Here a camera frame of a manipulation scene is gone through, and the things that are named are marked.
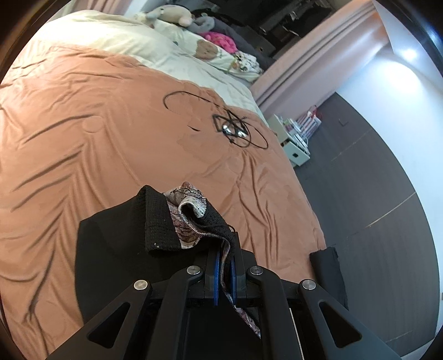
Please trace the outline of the white bedside drawer cabinet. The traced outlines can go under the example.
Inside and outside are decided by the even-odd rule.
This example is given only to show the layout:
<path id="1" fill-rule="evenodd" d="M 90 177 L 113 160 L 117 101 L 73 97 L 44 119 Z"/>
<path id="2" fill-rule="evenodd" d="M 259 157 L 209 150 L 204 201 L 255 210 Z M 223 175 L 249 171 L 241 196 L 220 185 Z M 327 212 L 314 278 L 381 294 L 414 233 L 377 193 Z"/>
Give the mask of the white bedside drawer cabinet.
<path id="1" fill-rule="evenodd" d="M 303 166 L 310 160 L 309 140 L 321 126 L 316 106 L 310 107 L 296 119 L 274 114 L 267 119 L 267 124 L 277 135 L 292 166 Z"/>

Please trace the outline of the pink fuzzy cloth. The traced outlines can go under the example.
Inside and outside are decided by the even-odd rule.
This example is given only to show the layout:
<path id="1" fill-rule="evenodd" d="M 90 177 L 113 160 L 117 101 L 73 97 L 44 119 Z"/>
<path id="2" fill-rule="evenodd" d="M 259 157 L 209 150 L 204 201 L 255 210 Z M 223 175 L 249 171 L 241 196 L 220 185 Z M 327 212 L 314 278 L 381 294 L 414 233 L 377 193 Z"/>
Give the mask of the pink fuzzy cloth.
<path id="1" fill-rule="evenodd" d="M 227 53 L 234 54 L 238 51 L 235 41 L 222 33 L 206 32 L 201 35 L 204 39 L 222 48 Z"/>

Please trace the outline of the grey plush toy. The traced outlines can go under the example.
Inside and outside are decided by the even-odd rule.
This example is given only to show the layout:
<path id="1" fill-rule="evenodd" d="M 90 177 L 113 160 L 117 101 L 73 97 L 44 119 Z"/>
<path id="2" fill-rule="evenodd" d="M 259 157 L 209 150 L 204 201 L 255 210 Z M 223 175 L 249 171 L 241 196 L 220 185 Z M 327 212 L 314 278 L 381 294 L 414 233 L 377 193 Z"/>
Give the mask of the grey plush toy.
<path id="1" fill-rule="evenodd" d="M 211 32 L 215 26 L 215 19 L 209 16 L 201 16 L 193 19 L 192 24 L 187 27 L 192 33 L 201 35 Z"/>

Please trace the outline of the orange bed blanket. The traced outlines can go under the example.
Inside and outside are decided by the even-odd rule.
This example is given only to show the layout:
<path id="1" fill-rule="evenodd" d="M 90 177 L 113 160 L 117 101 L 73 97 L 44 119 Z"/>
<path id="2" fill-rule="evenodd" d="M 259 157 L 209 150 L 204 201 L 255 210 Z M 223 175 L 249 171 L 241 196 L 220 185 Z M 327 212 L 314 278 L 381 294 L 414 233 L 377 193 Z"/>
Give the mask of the orange bed blanket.
<path id="1" fill-rule="evenodd" d="M 193 184 L 259 264 L 311 277 L 318 219 L 275 134 L 236 108 L 251 145 L 212 116 L 223 100 L 124 55 L 37 42 L 1 83 L 1 301 L 15 344 L 44 359 L 82 325 L 74 294 L 81 220 L 144 185 Z"/>

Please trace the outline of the black pants with patterned trim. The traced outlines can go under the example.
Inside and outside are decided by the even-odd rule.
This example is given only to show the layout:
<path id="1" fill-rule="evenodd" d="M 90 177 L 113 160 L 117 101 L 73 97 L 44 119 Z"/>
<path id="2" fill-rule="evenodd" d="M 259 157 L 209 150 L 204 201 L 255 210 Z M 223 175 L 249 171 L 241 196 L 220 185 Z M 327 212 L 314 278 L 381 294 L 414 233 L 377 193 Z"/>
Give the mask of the black pants with patterned trim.
<path id="1" fill-rule="evenodd" d="M 202 261 L 215 296 L 190 319 L 189 359 L 259 359 L 261 333 L 236 304 L 239 237 L 205 196 L 189 183 L 135 197 L 82 220 L 77 233 L 75 290 L 88 322 L 129 285 L 170 279 Z"/>

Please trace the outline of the cream bed sheet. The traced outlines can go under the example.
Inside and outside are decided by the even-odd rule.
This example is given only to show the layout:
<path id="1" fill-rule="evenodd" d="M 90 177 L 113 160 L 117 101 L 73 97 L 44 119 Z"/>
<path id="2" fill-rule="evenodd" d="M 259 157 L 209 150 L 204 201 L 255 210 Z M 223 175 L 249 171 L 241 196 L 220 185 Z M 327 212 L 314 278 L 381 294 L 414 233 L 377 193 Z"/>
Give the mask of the cream bed sheet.
<path id="1" fill-rule="evenodd" d="M 46 22 L 21 53 L 35 58 L 50 46 L 69 45 L 131 56 L 148 68 L 212 89 L 229 106 L 262 116 L 249 89 L 251 83 L 181 50 L 173 42 L 178 29 L 181 28 L 160 20 L 147 25 L 99 11 L 77 11 Z"/>

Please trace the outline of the beige plush toy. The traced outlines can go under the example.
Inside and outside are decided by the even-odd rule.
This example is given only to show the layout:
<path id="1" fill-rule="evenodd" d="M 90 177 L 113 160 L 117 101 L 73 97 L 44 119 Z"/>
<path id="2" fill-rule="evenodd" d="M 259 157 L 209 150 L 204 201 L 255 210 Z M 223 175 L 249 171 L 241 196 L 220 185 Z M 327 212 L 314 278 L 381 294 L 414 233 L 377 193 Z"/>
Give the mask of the beige plush toy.
<path id="1" fill-rule="evenodd" d="M 165 4 L 147 13 L 139 12 L 134 15 L 134 19 L 148 25 L 160 20 L 184 28 L 193 23 L 192 13 L 187 8 L 175 4 Z"/>

